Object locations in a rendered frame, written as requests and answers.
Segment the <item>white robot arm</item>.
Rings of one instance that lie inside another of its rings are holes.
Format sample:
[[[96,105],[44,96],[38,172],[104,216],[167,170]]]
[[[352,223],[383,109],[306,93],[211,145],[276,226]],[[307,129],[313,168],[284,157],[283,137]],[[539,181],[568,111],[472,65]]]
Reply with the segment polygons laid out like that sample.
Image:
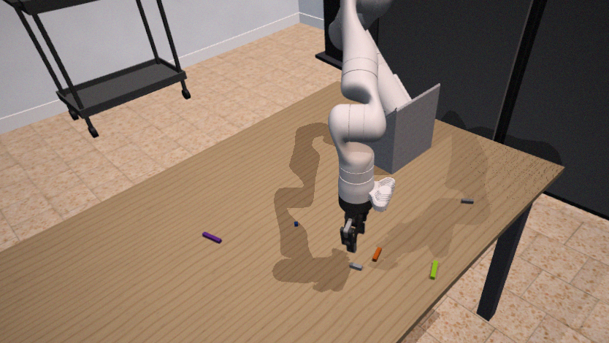
[[[338,104],[329,113],[329,131],[339,158],[338,193],[351,204],[371,201],[378,212],[388,207],[395,179],[375,181],[374,152],[359,142],[379,141],[386,131],[385,116],[412,100],[368,31],[392,1],[340,0],[329,26],[332,44],[342,50],[342,95],[362,103]]]

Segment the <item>orange rod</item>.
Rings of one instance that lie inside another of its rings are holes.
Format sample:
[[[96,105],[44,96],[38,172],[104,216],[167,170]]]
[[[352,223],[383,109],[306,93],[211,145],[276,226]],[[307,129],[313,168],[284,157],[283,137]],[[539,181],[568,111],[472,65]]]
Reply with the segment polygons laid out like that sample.
[[[376,261],[377,261],[377,259],[378,259],[379,255],[380,255],[381,251],[382,251],[382,248],[378,247],[378,248],[377,248],[377,250],[376,250],[376,252],[375,252],[375,254],[374,254],[374,256],[373,256],[373,258],[372,258],[372,261],[374,261],[374,262],[376,262]]]

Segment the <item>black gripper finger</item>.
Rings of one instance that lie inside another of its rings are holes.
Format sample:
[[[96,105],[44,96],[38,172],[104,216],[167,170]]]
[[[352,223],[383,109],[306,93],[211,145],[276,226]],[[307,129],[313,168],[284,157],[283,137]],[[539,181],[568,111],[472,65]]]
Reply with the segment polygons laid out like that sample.
[[[347,223],[345,222],[344,227],[340,228],[341,241],[342,244],[346,245],[346,250],[348,252],[356,253],[357,235],[361,230],[361,222],[363,221],[363,218],[363,215],[359,215],[357,228],[351,228],[352,219],[350,218],[348,218]]]
[[[364,234],[364,232],[365,232],[365,222],[366,222],[366,220],[367,220],[367,215],[368,215],[368,214],[369,214],[369,211],[368,211],[368,212],[363,213],[364,218],[363,218],[363,221],[361,222],[361,230],[360,230],[359,234]]]

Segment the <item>lime green rod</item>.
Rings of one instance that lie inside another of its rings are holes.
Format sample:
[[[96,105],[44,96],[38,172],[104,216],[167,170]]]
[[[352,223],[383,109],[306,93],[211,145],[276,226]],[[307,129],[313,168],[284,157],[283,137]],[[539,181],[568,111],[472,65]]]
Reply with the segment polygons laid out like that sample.
[[[433,262],[432,273],[431,273],[431,277],[430,277],[431,280],[435,279],[435,275],[436,275],[436,271],[437,271],[437,264],[438,264],[438,261]]]

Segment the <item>purple rod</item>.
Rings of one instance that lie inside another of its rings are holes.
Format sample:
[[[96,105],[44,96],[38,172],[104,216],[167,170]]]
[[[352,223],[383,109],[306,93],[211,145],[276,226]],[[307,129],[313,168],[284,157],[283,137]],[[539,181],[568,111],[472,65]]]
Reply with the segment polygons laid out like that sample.
[[[209,234],[207,232],[202,233],[202,236],[205,238],[208,238],[214,242],[217,242],[218,244],[220,244],[222,242],[222,240],[216,236],[213,236],[212,234]]]

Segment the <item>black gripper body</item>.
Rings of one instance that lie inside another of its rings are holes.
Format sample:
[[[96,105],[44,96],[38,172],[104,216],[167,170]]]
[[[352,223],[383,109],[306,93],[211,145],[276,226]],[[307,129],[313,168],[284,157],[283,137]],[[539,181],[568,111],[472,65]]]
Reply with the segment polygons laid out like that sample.
[[[351,204],[344,200],[342,200],[339,196],[339,205],[345,211],[346,218],[345,222],[347,223],[348,218],[352,219],[352,226],[357,227],[359,215],[363,215],[363,213],[368,212],[372,208],[371,201],[367,201],[363,204]]]

